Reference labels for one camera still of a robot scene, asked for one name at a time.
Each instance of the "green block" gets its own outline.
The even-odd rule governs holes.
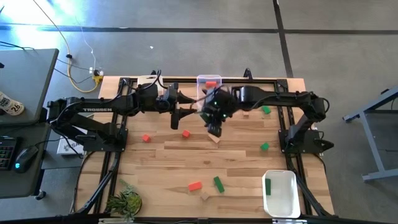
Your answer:
[[[223,186],[223,184],[221,183],[221,180],[220,180],[220,178],[217,176],[217,177],[215,177],[214,178],[214,182],[216,183],[216,186],[217,186],[217,188],[218,188],[218,191],[220,192],[220,193],[223,193],[225,190],[224,190],[224,186]]]
[[[264,143],[264,144],[262,144],[260,147],[261,147],[261,150],[267,151],[268,148],[269,148],[269,145],[268,145],[268,143]]]
[[[271,195],[271,179],[266,178],[266,195]]]
[[[271,113],[271,109],[269,109],[268,106],[262,106],[261,108],[262,108],[262,110],[264,111],[265,114]]]

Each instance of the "potted plant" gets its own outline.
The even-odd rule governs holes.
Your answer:
[[[120,179],[120,183],[125,187],[119,195],[110,195],[106,207],[111,210],[111,213],[118,213],[129,222],[134,219],[142,207],[142,199],[134,191],[134,187],[124,180]]]

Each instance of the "wooden table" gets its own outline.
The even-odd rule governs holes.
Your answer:
[[[104,77],[99,97],[113,98],[120,77]],[[289,91],[305,91],[304,80],[288,78]],[[274,91],[269,84],[260,84],[265,90]],[[196,83],[180,83],[185,95],[195,98]],[[280,129],[276,107],[271,113],[260,109],[249,112],[244,118],[238,111],[223,123],[221,141],[215,144],[209,137],[199,115],[190,115],[180,121],[179,129],[170,129],[170,114],[139,113],[127,119],[129,137],[126,151],[122,153],[118,179],[135,186],[142,197],[143,207],[139,217],[223,217],[269,218],[263,209],[261,177],[269,169],[286,170],[284,155],[280,152]],[[296,121],[303,114],[293,108]],[[111,113],[95,114],[95,120],[110,122]],[[182,131],[191,132],[189,139]],[[144,143],[143,134],[151,136]],[[268,142],[268,151],[260,145]],[[330,193],[322,163],[311,154],[303,154],[303,164],[308,188],[326,211],[333,213]],[[103,152],[96,152],[86,162],[78,184],[76,208],[79,209],[98,186]],[[219,176],[225,187],[220,194],[213,178]],[[202,182],[203,188],[188,191],[188,184]],[[122,190],[117,183],[115,193]],[[203,201],[200,194],[206,192],[209,199]],[[302,194],[301,211],[304,212]],[[101,212],[106,205],[108,188],[104,190]]]

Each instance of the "black metal frame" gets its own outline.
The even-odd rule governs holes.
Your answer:
[[[245,77],[248,79],[233,79],[233,78],[224,78],[223,79],[223,83],[257,83],[257,84],[271,84],[274,86],[274,90],[275,91],[289,91],[289,87],[287,84],[287,80],[286,79],[252,79],[251,77],[251,73],[249,75],[250,69],[246,69],[245,71]],[[118,88],[118,92],[120,91],[120,89],[124,87],[124,82],[123,80],[127,80],[129,82],[129,84],[132,86],[134,82],[137,82],[136,78],[120,78],[119,80],[119,88]],[[173,83],[173,82],[178,82],[178,83],[195,83],[196,80],[194,78],[164,78],[164,82],[165,83]],[[279,117],[279,123],[280,123],[280,130],[286,130],[286,125],[285,125],[285,120],[284,120],[284,112],[281,106],[277,107],[278,110],[278,117]],[[290,125],[294,124],[294,116],[293,116],[293,112],[292,109],[289,107],[287,109],[288,112],[288,117],[289,117],[289,123]],[[116,123],[118,119],[118,115],[116,113],[113,114],[112,117],[112,123]],[[126,127],[126,121],[127,121],[127,116],[123,117],[122,120],[122,124],[121,124],[121,128],[125,128]],[[111,152],[105,152],[105,156],[104,156],[104,161],[103,161],[103,166],[102,166],[102,170],[101,170],[101,177],[100,177],[100,182],[104,179],[105,177],[105,173],[107,173],[108,170],[108,166],[109,166],[109,160],[110,160],[110,155]],[[289,154],[285,154],[285,158],[286,158],[286,165],[287,168],[289,168],[288,163],[289,163]],[[116,186],[116,180],[117,180],[117,176],[118,176],[118,166],[119,166],[119,162],[116,165],[116,170],[114,171],[114,175],[111,178],[111,186],[109,188],[109,192],[108,192],[108,196],[109,195],[114,195],[114,188]],[[298,153],[297,155],[297,169],[298,169],[298,174],[304,181],[304,184],[307,185],[306,181],[305,181],[305,174],[304,174],[304,168],[303,168],[303,162],[302,162],[302,158],[301,155]],[[94,206],[94,213],[99,213],[100,212],[100,205],[101,205],[101,201],[102,201],[102,194],[101,193],[98,198],[97,201],[95,203]],[[312,210],[311,210],[311,205],[310,202],[308,201],[308,199],[306,198],[306,196],[303,194],[303,198],[304,198],[304,205],[305,205],[305,213],[307,215],[311,215],[312,214]]]

